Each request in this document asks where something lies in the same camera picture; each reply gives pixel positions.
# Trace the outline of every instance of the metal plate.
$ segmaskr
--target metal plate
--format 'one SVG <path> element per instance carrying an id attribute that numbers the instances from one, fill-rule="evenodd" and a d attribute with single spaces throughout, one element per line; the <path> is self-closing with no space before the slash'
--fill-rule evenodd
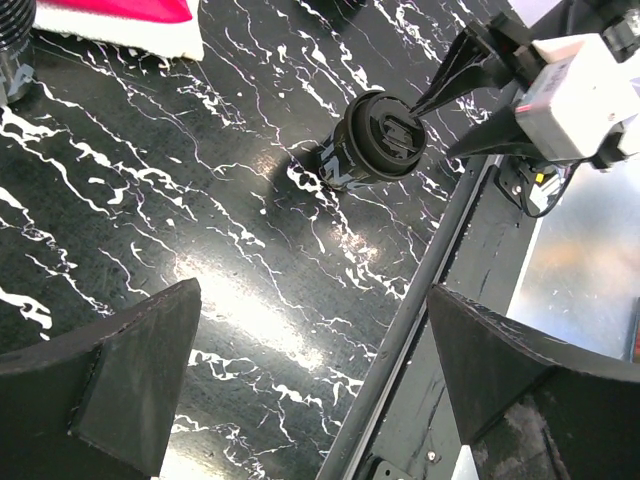
<path id="1" fill-rule="evenodd" d="M 630 360 L 640 294 L 640 161 L 581 167 L 542 220 L 509 317 L 587 350 Z"/>

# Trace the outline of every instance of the black cap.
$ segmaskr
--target black cap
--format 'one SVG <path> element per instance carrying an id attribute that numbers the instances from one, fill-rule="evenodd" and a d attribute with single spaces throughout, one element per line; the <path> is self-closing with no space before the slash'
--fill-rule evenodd
<path id="1" fill-rule="evenodd" d="M 356 106 L 354 140 L 367 162 L 387 175 L 414 168 L 426 147 L 424 125 L 409 110 L 405 102 L 385 92 Z"/>

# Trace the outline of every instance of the pink cloth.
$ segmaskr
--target pink cloth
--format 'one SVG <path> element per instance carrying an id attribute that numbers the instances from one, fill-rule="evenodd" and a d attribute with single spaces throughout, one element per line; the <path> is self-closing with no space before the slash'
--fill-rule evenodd
<path id="1" fill-rule="evenodd" d="M 46 0 L 87 12 L 156 23 L 188 22 L 193 17 L 186 0 Z"/>

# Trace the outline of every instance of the black plastic part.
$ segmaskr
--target black plastic part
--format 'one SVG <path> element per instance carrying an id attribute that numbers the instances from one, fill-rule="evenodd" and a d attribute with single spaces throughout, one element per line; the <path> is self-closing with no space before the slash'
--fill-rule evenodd
<path id="1" fill-rule="evenodd" d="M 428 306 L 458 430 L 481 479 L 637 477 L 640 366 L 549 337 L 443 286 L 430 290 Z M 488 385 L 498 391 L 487 394 Z"/>
<path id="2" fill-rule="evenodd" d="M 0 356 L 0 478 L 158 476 L 200 307 L 187 280 Z"/>
<path id="3" fill-rule="evenodd" d="M 492 19 L 488 29 L 499 45 L 497 53 L 509 67 L 513 79 L 526 90 L 546 66 L 538 51 L 531 46 L 531 30 L 519 19 L 505 13 Z"/>
<path id="4" fill-rule="evenodd" d="M 576 3 L 581 0 L 567 0 L 565 5 L 565 17 L 564 17 L 564 35 L 570 36 L 573 35 L 573 29 L 575 27 L 575 12 L 576 12 Z"/>
<path id="5" fill-rule="evenodd" d="M 536 23 L 536 38 L 554 38 L 565 35 L 567 4 L 560 1 Z M 638 0 L 577 0 L 573 9 L 573 35 L 583 33 L 602 34 L 627 10 L 638 7 Z"/>
<path id="6" fill-rule="evenodd" d="M 497 48 L 484 25 L 477 22 L 467 25 L 449 47 L 429 88 L 411 109 L 411 114 L 426 115 L 478 88 L 504 88 L 513 75 Z"/>
<path id="7" fill-rule="evenodd" d="M 492 166 L 480 198 L 465 219 L 465 229 L 442 281 L 474 302 L 506 313 L 536 221 L 496 188 L 499 176 L 499 167 Z"/>
<path id="8" fill-rule="evenodd" d="M 496 176 L 496 186 L 514 205 L 520 207 L 528 199 L 535 185 L 536 172 L 520 157 L 506 157 Z"/>
<path id="9" fill-rule="evenodd" d="M 635 26 L 640 4 L 635 3 L 627 12 L 615 12 L 615 18 L 604 32 L 604 39 L 618 62 L 625 62 L 640 48 L 640 35 Z"/>
<path id="10" fill-rule="evenodd" d="M 536 162 L 546 161 L 518 125 L 510 105 L 502 107 L 486 121 L 471 128 L 449 148 L 447 155 L 458 158 L 471 155 L 514 155 L 531 158 Z"/>
<path id="11" fill-rule="evenodd" d="M 387 175 L 415 167 L 427 145 L 422 122 L 409 116 L 405 102 L 387 93 L 356 107 L 353 132 L 369 163 Z"/>
<path id="12" fill-rule="evenodd" d="M 636 299 L 629 335 L 629 360 L 640 363 L 640 297 Z"/>
<path id="13" fill-rule="evenodd" d="M 387 461 L 378 462 L 368 480 L 413 480 L 412 477 Z"/>
<path id="14" fill-rule="evenodd" d="M 622 128 L 619 127 L 619 131 L 612 132 L 604 139 L 604 142 L 602 142 L 602 145 L 600 145 L 598 149 L 598 155 L 589 159 L 594 168 L 606 170 L 607 168 L 611 168 L 614 163 L 627 159 L 618 148 L 621 140 Z"/>

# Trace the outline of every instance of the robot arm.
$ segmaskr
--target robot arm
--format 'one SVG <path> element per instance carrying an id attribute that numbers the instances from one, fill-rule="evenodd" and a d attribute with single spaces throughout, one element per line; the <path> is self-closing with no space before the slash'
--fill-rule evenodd
<path id="1" fill-rule="evenodd" d="M 533 40 L 529 29 L 500 14 L 458 35 L 413 115 L 512 81 L 524 96 L 472 128 L 450 156 L 506 154 L 538 168 L 583 161 L 608 168 L 640 152 L 640 98 L 622 68 L 640 48 L 639 2 L 575 1 L 590 2 L 604 19 L 601 32 Z"/>

